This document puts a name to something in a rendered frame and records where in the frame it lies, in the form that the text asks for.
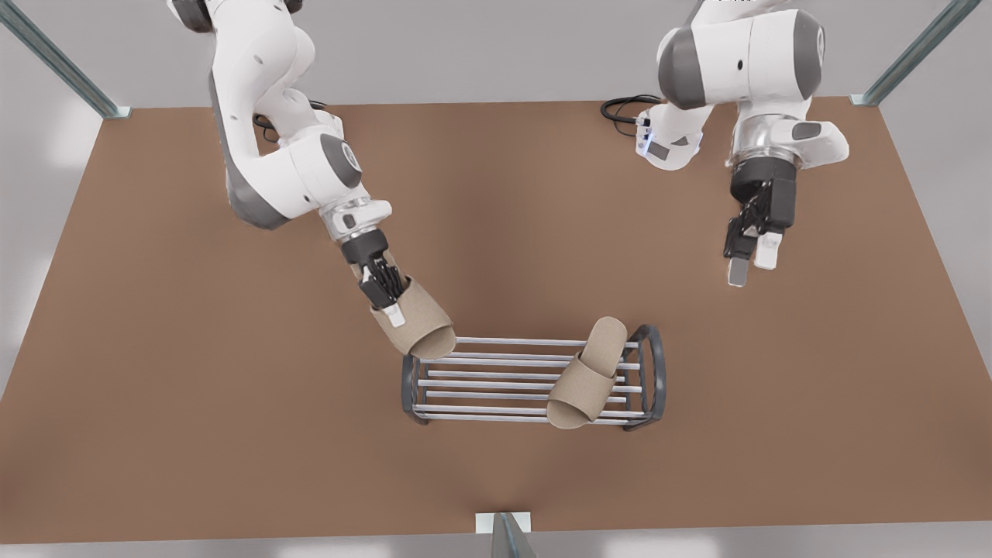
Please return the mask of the tan slipper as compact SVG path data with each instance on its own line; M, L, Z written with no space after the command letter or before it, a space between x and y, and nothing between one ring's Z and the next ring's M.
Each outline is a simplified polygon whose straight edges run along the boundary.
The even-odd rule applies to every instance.
M581 351L567 364L550 390L546 417L558 429L577 429L598 420L616 382L627 339L623 322L599 319Z
M384 310L376 310L369 303L370 313L400 353L423 360L449 356L457 344L453 321L417 280L406 276L410 284L397 303L401 306L406 324L393 328Z

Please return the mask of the grey metal shoe rack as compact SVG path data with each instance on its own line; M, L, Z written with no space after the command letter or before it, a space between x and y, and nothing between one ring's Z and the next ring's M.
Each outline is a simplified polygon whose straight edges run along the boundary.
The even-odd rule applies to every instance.
M407 356L401 367L401 408L421 425L439 420L550 424L550 390L586 339L458 338L449 356ZM654 325L627 330L605 409L584 426L630 432L658 422L666 408L660 332Z

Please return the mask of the silver frame post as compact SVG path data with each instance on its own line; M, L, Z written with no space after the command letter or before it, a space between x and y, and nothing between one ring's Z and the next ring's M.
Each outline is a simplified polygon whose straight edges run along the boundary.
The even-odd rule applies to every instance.
M114 103L13 0L0 0L0 24L104 120L131 116L131 107Z
M903 84L904 79L913 73L915 68L920 66L922 61L927 59L929 54L984 1L949 0L942 11L863 93L848 96L851 105L864 107L881 105L881 102L888 98L897 86Z
M536 558L527 538L532 532L530 511L476 513L475 532L490 534L491 558Z

